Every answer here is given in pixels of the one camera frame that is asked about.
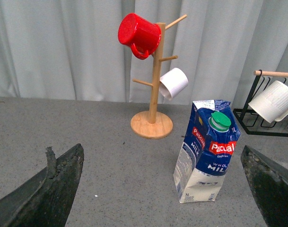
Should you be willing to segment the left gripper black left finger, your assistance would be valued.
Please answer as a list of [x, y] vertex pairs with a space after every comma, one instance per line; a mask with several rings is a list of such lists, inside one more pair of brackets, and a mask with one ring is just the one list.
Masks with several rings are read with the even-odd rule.
[[56, 158], [46, 149], [47, 167], [0, 199], [0, 227], [63, 227], [79, 186], [84, 150], [76, 144]]

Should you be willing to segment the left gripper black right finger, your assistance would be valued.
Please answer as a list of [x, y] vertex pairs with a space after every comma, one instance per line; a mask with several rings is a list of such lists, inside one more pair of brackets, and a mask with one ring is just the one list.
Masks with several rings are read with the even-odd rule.
[[288, 169], [247, 145], [241, 162], [267, 226], [288, 227]]

